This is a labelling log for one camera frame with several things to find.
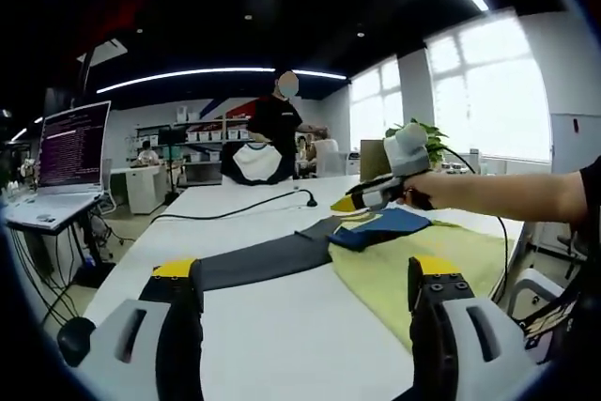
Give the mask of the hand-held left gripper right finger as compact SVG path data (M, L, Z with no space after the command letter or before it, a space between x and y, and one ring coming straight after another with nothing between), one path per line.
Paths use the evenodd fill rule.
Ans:
M408 309L413 388L422 400L515 400L538 376L522 330L475 296L450 262L408 260Z

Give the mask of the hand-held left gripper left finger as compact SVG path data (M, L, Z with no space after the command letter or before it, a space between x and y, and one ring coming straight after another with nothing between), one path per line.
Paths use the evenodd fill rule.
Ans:
M202 262L158 266L85 338L74 374L97 400L202 400Z

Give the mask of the person's right hand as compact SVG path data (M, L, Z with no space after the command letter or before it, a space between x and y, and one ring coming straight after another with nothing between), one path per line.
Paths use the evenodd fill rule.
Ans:
M425 172L405 180L403 193L397 199L397 203L419 208L416 195L421 193L429 197L432 209L450 208L454 198L451 193L452 188L453 182L450 176Z

